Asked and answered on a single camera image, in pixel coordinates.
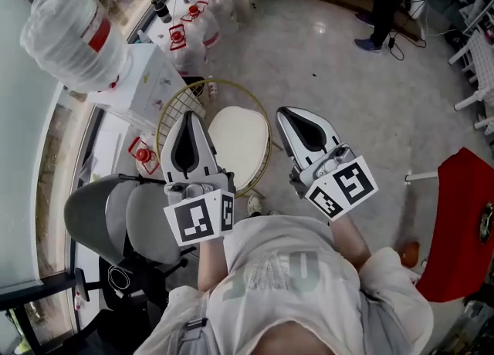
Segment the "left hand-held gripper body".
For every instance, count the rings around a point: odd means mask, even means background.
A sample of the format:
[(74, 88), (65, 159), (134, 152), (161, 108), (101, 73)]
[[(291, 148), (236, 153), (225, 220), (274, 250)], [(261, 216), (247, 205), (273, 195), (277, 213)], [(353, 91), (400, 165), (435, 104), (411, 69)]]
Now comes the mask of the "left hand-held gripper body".
[(220, 172), (164, 187), (164, 213), (179, 246), (221, 238), (235, 223), (233, 173)]

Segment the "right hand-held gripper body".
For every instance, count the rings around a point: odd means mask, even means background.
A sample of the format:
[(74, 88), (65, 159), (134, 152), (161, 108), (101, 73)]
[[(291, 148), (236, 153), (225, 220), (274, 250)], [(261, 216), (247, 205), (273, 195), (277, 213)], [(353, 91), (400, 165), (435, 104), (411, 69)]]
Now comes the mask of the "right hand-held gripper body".
[(335, 221), (378, 191), (363, 156), (339, 144), (319, 160), (290, 174), (290, 184), (329, 221)]

